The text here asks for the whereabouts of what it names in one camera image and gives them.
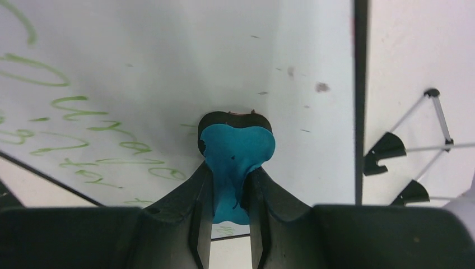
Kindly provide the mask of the small black-framed whiteboard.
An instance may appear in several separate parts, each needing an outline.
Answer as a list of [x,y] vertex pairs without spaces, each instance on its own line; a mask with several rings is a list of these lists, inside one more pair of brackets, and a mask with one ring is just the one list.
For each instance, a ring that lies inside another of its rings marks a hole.
[[145,207],[202,162],[198,122],[265,116],[266,172],[356,204],[355,1],[2,1],[1,156],[104,206]]

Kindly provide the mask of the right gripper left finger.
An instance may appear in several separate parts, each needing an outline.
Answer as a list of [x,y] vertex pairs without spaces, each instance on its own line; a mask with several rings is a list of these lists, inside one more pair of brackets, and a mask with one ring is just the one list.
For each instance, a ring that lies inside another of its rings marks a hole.
[[212,173],[138,207],[24,208],[1,186],[2,268],[207,268]]

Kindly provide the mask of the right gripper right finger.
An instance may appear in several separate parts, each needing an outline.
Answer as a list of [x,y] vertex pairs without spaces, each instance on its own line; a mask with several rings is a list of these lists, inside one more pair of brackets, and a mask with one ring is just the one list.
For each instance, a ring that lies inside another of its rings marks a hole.
[[254,268],[473,268],[474,240],[439,208],[308,206],[262,168],[248,174]]

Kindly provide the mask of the blue whiteboard eraser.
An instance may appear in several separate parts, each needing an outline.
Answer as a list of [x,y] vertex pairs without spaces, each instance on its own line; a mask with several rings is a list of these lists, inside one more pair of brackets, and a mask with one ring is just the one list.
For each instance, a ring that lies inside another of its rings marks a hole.
[[270,122],[255,111],[210,112],[198,123],[197,142],[213,175],[213,223],[249,225],[241,206],[244,184],[248,174],[274,154]]

